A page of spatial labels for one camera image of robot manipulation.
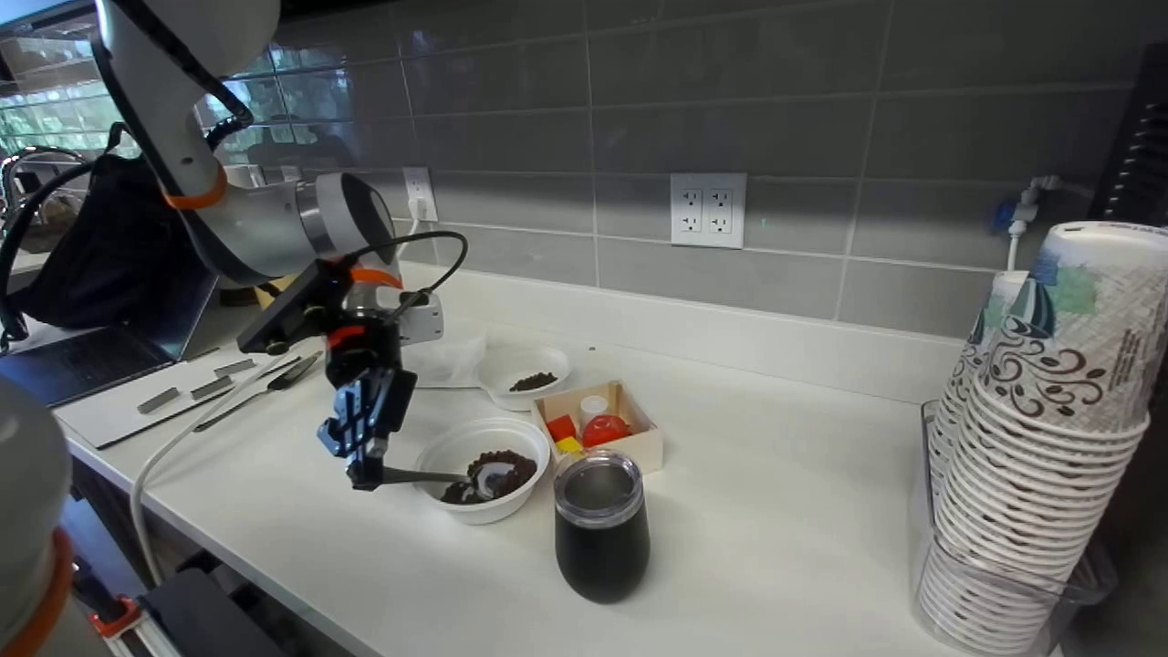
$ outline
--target gray tile backsplash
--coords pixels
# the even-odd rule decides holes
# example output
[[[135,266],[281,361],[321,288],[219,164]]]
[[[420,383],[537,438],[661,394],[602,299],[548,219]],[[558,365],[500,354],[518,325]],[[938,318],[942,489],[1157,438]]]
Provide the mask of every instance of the gray tile backsplash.
[[[1150,40],[1164,0],[398,0],[281,26],[223,157],[354,168],[398,226],[431,168],[478,270],[960,336],[993,204],[1095,186]],[[84,47],[26,44],[0,40],[0,146],[95,150]],[[672,172],[748,175],[745,252],[668,245]]]

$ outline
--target wall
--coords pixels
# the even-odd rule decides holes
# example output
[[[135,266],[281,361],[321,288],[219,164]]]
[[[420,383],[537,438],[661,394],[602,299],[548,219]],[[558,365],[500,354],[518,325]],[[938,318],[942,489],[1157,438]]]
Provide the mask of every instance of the wall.
[[[431,168],[478,270],[960,336],[989,208],[1040,172],[1091,190],[1161,37],[1164,0],[402,0],[288,22],[226,150],[358,168],[398,215]],[[99,142],[99,91],[58,80],[91,69],[29,69],[15,106]],[[748,248],[672,248],[668,172],[748,172]]]

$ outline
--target white countertop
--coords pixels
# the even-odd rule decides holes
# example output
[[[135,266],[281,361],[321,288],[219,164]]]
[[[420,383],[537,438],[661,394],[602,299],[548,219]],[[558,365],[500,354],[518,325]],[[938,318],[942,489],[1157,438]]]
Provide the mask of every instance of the white countertop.
[[[540,307],[537,288],[467,277],[445,299],[453,332],[551,339],[555,329],[529,321],[533,314],[504,332],[507,321],[482,307],[485,292],[526,292],[537,318],[555,318],[555,303]],[[566,285],[544,292],[577,310],[635,303],[646,321],[657,321],[657,310],[675,321],[708,314],[745,343],[752,321],[774,321]],[[887,354],[891,372],[894,358],[913,350],[905,336],[840,336],[902,343]],[[460,526],[409,485],[350,493],[343,464],[314,438],[329,412],[321,376],[190,438],[153,475],[150,507],[354,653],[956,653],[916,624],[909,602],[909,485],[920,464],[913,402],[679,358],[668,339],[580,343],[577,329],[566,329],[558,347],[569,347],[580,380],[624,380],[668,431],[668,464],[646,478],[650,577],[628,602],[595,606],[562,584],[548,478],[533,504],[500,526]],[[916,365],[942,361],[949,347],[956,358],[956,343],[923,339]],[[475,391],[420,391],[391,460],[409,464],[427,438],[485,412],[500,409]],[[106,453],[73,438],[73,453],[128,485],[183,423],[190,420]]]

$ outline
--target cup of coffee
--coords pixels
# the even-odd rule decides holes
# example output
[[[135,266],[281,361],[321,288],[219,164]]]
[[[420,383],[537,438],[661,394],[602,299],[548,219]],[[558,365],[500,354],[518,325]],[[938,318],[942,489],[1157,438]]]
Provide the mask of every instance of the cup of coffee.
[[[642,471],[621,453],[595,453],[555,478],[555,558],[591,602],[628,599],[650,566]]]

